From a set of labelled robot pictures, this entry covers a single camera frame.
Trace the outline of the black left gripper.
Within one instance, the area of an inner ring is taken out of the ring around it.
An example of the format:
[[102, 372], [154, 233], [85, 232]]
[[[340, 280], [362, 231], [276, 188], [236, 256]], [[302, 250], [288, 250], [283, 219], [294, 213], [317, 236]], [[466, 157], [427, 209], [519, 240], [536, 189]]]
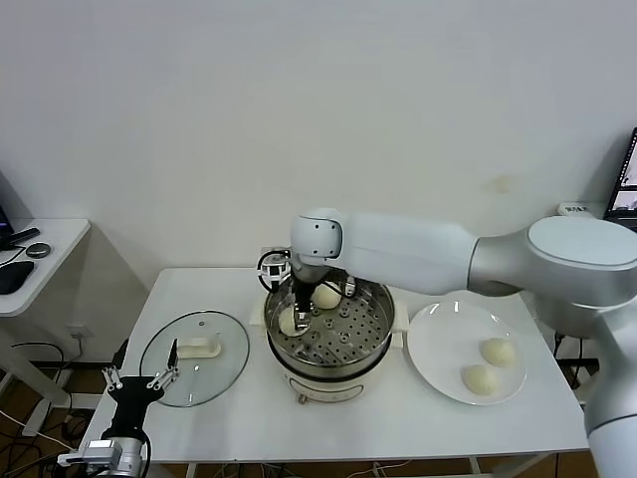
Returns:
[[164, 392], [179, 376], [177, 367], [177, 340], [174, 340], [166, 368], [155, 378], [152, 376], [120, 377], [128, 346], [124, 340], [112, 356], [109, 365], [102, 368], [106, 390], [116, 403], [115, 413], [107, 429], [107, 437], [142, 438], [143, 423], [148, 407], [163, 397]]

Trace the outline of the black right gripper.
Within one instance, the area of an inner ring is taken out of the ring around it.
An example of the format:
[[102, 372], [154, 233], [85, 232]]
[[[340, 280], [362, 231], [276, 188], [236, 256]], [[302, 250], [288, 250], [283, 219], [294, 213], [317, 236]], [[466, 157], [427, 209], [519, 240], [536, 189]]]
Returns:
[[312, 306], [312, 284], [294, 278], [292, 281], [292, 291], [295, 303], [295, 331], [298, 333], [306, 329], [315, 313], [315, 307]]

